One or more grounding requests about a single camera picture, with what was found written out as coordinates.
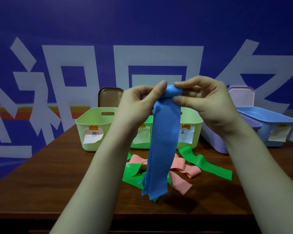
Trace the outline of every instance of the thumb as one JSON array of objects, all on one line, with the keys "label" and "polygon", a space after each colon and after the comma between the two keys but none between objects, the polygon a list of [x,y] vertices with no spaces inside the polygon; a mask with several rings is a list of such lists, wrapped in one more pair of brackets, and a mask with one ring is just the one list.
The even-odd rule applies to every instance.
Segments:
[{"label": "thumb", "polygon": [[182,107],[192,108],[196,111],[201,111],[203,104],[204,104],[204,98],[192,98],[187,96],[175,96],[172,98],[172,101]]},{"label": "thumb", "polygon": [[152,108],[156,101],[162,96],[167,88],[167,82],[162,80],[159,82],[153,90],[144,98],[142,101],[148,105],[148,107]]}]

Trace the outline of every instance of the blue fabric strip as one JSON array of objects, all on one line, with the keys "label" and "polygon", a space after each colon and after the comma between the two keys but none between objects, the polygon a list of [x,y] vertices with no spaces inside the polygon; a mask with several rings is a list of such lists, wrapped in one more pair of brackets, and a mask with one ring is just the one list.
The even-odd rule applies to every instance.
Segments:
[{"label": "blue fabric strip", "polygon": [[172,101],[177,95],[182,95],[182,89],[168,85],[154,105],[147,172],[142,181],[145,184],[142,195],[149,194],[150,200],[168,192],[167,174],[174,160],[180,127],[181,108]]}]

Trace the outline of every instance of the left hand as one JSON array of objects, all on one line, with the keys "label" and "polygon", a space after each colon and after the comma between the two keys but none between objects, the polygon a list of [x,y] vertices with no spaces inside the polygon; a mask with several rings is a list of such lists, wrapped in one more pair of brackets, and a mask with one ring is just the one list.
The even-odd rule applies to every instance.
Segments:
[{"label": "left hand", "polygon": [[165,92],[166,87],[167,82],[162,80],[155,87],[140,85],[125,90],[114,122],[125,127],[129,134],[137,132],[139,126],[152,114],[154,104]]}]

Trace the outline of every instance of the basket handle hole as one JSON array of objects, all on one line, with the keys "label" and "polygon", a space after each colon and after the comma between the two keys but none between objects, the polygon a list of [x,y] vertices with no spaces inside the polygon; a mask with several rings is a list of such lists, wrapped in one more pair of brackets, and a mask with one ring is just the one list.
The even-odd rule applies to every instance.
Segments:
[{"label": "basket handle hole", "polygon": [[101,112],[102,116],[114,116],[115,113],[114,112]]}]

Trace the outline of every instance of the hand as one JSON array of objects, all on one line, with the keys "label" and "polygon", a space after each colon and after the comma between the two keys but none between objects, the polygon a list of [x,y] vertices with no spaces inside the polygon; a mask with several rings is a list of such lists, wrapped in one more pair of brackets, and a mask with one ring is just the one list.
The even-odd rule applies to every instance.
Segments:
[{"label": "hand", "polygon": [[174,85],[184,90],[183,96],[173,97],[173,101],[196,110],[215,133],[222,135],[237,128],[237,122],[242,118],[223,82],[199,75]]},{"label": "hand", "polygon": [[155,87],[148,85],[140,85],[125,90],[114,121],[121,124],[129,133],[135,132],[141,126],[149,115],[155,102],[165,92],[167,82],[162,80]]}]

